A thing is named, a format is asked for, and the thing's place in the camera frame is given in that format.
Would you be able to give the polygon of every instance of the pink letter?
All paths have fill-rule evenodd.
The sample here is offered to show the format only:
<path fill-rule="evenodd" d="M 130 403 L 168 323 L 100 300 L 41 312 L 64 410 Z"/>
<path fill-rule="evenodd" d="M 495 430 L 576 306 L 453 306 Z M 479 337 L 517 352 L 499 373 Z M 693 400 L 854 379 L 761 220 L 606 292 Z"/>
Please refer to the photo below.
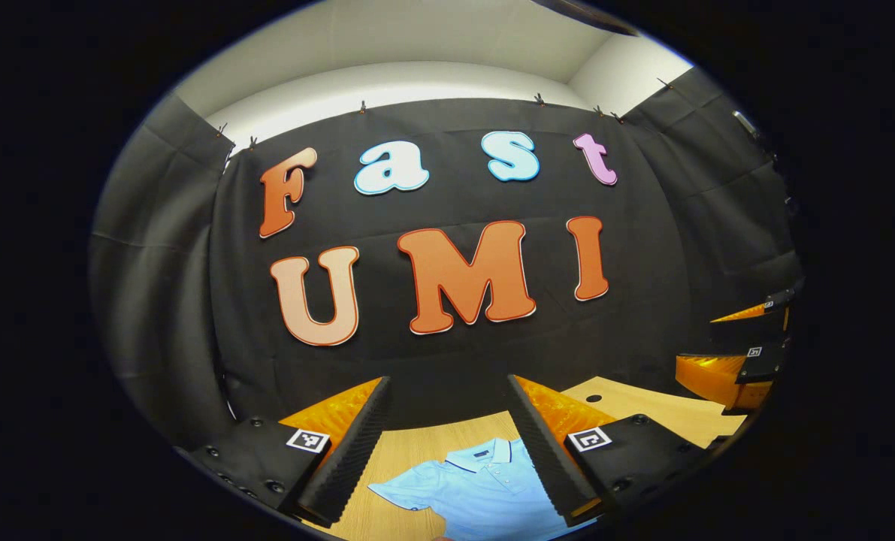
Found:
<path fill-rule="evenodd" d="M 613 169 L 608 169 L 601 158 L 601 156 L 608 155 L 608 151 L 605 150 L 604 145 L 597 144 L 594 138 L 591 137 L 591 134 L 582 134 L 582 136 L 575 138 L 574 146 L 584 151 L 584 157 L 588 160 L 588 167 L 591 168 L 594 177 L 601 184 L 613 186 L 615 182 L 618 182 L 618 174 Z"/>

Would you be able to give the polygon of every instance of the white wall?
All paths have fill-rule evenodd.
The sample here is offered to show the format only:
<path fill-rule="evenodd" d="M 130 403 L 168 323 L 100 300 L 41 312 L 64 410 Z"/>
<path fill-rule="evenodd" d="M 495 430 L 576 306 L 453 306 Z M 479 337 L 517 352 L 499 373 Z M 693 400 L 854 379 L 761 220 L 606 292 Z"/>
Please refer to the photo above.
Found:
<path fill-rule="evenodd" d="M 263 141 L 316 120 L 361 107 L 427 99 L 488 97 L 532 101 L 540 92 L 546 103 L 591 109 L 564 83 L 537 75 L 460 62 L 388 62 L 358 65 L 296 79 L 224 107 L 207 117 L 237 146 L 250 137 Z"/>
<path fill-rule="evenodd" d="M 687 59 L 653 41 L 612 35 L 571 78 L 568 86 L 584 102 L 624 116 L 664 85 L 691 69 Z"/>

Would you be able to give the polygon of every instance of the wooden board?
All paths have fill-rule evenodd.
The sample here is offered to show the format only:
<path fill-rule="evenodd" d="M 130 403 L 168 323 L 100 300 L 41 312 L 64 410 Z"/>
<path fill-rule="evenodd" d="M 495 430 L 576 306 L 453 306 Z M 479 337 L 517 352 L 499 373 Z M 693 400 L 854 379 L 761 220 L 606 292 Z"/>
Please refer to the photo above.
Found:
<path fill-rule="evenodd" d="M 698 446 L 708 446 L 719 435 L 733 434 L 745 420 L 743 416 L 723 416 L 724 407 L 711 401 L 655 393 L 603 377 L 591 378 L 564 394 L 584 403 L 592 394 L 600 394 L 601 400 L 588 404 L 619 419 L 643 413 Z M 385 431 L 340 521 L 330 528 L 307 524 L 349 541 L 431 541 L 443 535 L 443 518 L 430 508 L 409 511 L 395 506 L 371 492 L 368 484 L 388 482 L 421 462 L 443 462 L 448 452 L 457 449 L 493 438 L 519 437 L 506 411 L 450 425 Z"/>

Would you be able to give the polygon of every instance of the polo shirt collar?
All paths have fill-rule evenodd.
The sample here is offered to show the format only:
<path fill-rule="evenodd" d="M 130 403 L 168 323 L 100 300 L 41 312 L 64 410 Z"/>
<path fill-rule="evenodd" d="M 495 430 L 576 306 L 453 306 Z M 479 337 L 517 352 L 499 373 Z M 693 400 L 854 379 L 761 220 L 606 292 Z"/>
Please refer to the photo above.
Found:
<path fill-rule="evenodd" d="M 486 462 L 478 462 L 474 453 L 491 450 L 491 460 Z M 454 451 L 447 453 L 447 462 L 457 466 L 458 468 L 468 470 L 468 472 L 480 472 L 488 462 L 494 464 L 510 462 L 510 442 L 500 438 L 494 438 L 491 441 L 484 442 L 478 446 L 472 446 L 470 449 L 462 449 L 462 451 Z"/>

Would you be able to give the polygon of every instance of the light blue polo shirt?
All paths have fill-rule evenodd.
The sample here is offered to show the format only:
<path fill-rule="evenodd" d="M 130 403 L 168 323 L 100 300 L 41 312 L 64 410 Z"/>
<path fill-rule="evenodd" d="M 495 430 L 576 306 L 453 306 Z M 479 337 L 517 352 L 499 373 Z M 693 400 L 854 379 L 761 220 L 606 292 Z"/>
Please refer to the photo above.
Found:
<path fill-rule="evenodd" d="M 522 440 L 495 438 L 417 464 L 368 487 L 412 511 L 431 507 L 456 541 L 547 541 L 593 524 L 567 527 L 548 499 Z"/>

